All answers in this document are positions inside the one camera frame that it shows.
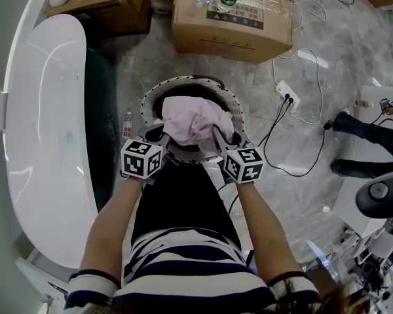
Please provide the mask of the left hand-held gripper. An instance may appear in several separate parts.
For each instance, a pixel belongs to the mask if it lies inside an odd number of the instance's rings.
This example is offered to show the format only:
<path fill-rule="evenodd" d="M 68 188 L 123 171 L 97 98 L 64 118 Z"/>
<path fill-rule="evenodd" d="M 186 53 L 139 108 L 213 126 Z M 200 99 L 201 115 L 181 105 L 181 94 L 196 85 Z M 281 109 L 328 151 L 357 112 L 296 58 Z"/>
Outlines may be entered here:
<path fill-rule="evenodd" d="M 150 179 L 164 165 L 164 156 L 171 137 L 164 133 L 165 122 L 157 118 L 152 126 L 144 127 L 121 148 L 121 176 Z"/>

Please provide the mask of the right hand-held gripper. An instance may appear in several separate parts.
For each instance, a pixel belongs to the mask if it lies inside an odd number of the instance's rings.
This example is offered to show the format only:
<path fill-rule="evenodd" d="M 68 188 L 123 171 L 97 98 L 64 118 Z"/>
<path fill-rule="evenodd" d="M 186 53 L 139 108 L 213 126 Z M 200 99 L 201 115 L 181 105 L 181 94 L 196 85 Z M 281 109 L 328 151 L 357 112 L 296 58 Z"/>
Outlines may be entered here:
<path fill-rule="evenodd" d="M 243 131 L 234 131 L 232 141 L 228 142 L 221 130 L 214 126 L 214 143 L 223 161 L 220 162 L 225 184 L 252 183 L 260 179 L 266 164 L 259 147 L 249 141 Z"/>

